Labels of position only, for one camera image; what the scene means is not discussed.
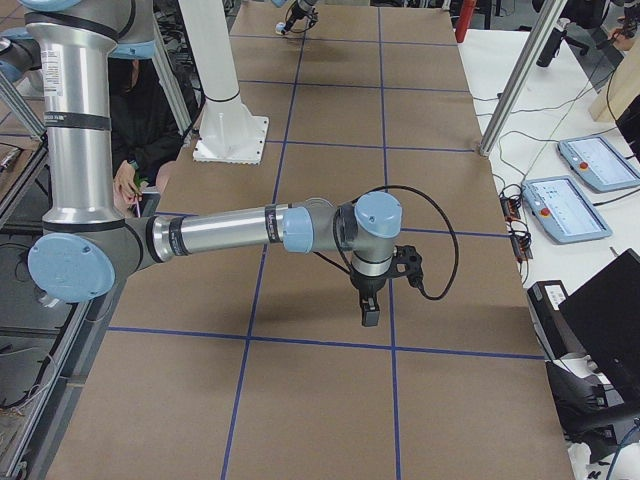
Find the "small orange circuit board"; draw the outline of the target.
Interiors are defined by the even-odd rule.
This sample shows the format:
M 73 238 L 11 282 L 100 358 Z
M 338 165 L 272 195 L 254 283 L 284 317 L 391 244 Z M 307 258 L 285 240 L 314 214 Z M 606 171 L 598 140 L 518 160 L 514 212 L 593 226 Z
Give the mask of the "small orange circuit board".
M 520 214 L 522 198 L 520 196 L 501 196 L 499 201 L 506 222 L 520 221 L 522 219 Z

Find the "red cylinder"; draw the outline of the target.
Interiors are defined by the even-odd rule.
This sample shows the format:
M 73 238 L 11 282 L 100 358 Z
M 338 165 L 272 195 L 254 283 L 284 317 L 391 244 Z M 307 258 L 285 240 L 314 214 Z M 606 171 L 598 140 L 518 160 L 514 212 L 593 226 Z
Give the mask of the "red cylinder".
M 465 40 L 466 32 L 469 29 L 476 4 L 476 0 L 464 0 L 462 2 L 459 17 L 455 26 L 455 39 L 457 43 L 463 43 Z

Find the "black computer box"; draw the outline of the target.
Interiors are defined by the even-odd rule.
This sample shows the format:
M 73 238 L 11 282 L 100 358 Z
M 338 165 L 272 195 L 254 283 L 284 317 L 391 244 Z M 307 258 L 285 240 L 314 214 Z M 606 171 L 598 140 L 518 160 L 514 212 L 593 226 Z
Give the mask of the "black computer box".
M 568 293 L 561 280 L 535 282 L 527 289 L 534 328 L 550 359 L 584 354 L 582 344 L 564 319 L 559 306 Z

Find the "person in black jacket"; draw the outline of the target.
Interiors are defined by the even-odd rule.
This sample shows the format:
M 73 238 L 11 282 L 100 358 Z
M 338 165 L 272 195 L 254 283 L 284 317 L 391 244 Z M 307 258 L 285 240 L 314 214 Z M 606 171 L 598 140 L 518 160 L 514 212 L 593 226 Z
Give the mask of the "person in black jacket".
M 114 203 L 131 217 L 144 186 L 164 190 L 182 135 L 151 61 L 110 58 L 108 80 Z

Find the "near blue teach pendant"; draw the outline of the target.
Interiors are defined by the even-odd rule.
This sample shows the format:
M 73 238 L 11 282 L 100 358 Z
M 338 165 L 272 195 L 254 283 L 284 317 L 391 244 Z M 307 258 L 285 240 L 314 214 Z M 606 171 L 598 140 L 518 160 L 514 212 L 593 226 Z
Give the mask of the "near blue teach pendant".
M 524 180 L 522 195 L 545 232 L 560 244 L 600 240 L 613 234 L 570 176 Z

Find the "blue teach pendant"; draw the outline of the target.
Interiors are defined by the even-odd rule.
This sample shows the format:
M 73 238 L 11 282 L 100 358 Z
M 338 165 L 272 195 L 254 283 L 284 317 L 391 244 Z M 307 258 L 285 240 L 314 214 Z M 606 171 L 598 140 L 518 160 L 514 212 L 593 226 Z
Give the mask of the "blue teach pendant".
M 600 240 L 613 234 L 570 176 L 524 180 L 522 195 L 545 232 L 560 244 Z
M 561 140 L 557 149 L 570 169 L 597 192 L 639 186 L 639 172 L 602 135 Z

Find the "black monitor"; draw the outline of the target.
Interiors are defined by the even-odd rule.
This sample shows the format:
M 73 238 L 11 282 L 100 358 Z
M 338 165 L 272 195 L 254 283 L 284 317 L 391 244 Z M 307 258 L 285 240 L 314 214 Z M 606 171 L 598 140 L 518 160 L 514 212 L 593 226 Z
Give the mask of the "black monitor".
M 559 306 L 621 397 L 639 399 L 639 255 L 625 250 Z

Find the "far blue teach pendant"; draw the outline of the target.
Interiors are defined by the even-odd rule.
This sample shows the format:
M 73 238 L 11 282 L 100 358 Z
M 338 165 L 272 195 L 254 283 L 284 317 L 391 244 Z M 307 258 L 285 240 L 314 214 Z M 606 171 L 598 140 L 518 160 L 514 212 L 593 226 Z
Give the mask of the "far blue teach pendant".
M 639 186 L 639 172 L 602 135 L 561 140 L 557 149 L 570 169 L 597 192 Z

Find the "aluminium frame post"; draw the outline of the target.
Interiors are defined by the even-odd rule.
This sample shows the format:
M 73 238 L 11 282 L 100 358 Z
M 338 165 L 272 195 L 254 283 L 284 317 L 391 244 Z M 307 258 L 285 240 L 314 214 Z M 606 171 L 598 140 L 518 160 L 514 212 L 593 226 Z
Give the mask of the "aluminium frame post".
M 567 0 L 545 1 L 540 15 L 523 46 L 505 85 L 487 128 L 478 145 L 478 153 L 488 157 L 511 115 L 512 108 L 524 88 L 527 77 L 546 44 Z

